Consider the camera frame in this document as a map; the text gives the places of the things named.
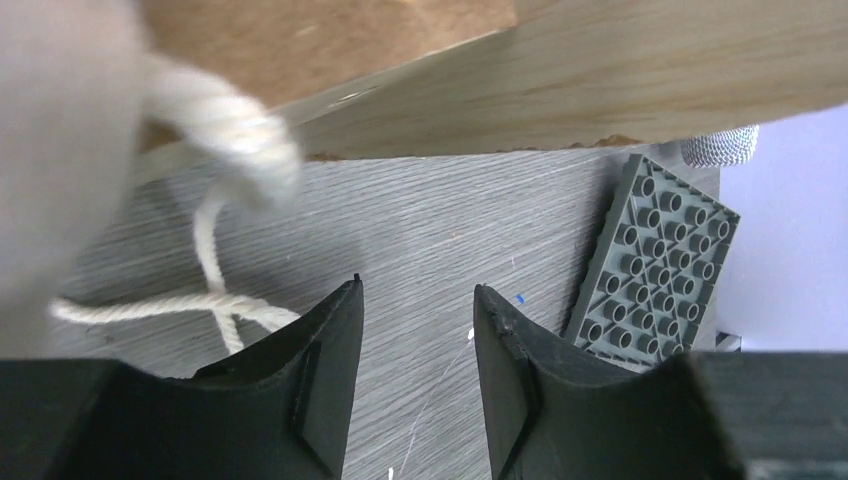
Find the strawberry print ruffled blanket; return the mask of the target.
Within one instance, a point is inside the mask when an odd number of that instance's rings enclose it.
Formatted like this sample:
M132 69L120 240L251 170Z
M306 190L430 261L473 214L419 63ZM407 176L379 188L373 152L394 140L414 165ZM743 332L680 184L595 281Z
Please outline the strawberry print ruffled blanket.
M287 123L223 77L155 52L135 1L1 5L1 354L45 353L48 306L113 220L145 120L226 165L217 194L285 202L303 157Z

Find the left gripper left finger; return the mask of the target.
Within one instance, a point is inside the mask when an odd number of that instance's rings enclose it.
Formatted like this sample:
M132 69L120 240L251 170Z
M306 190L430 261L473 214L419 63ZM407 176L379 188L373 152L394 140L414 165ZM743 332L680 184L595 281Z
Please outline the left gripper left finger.
M188 379L113 359L1 364L5 479L338 479L363 284Z

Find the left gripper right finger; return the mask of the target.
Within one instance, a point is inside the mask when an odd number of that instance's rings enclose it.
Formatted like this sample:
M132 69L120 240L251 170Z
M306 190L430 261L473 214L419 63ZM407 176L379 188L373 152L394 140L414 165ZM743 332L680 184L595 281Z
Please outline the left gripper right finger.
M474 291L496 479L843 479L843 353L677 354L635 373Z

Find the wooden pet bed frame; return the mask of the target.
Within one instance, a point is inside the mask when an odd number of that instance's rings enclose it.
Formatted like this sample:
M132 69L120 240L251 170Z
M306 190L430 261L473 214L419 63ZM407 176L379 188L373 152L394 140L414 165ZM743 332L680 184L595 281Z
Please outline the wooden pet bed frame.
M319 161L658 144L844 104L843 1L144 1Z

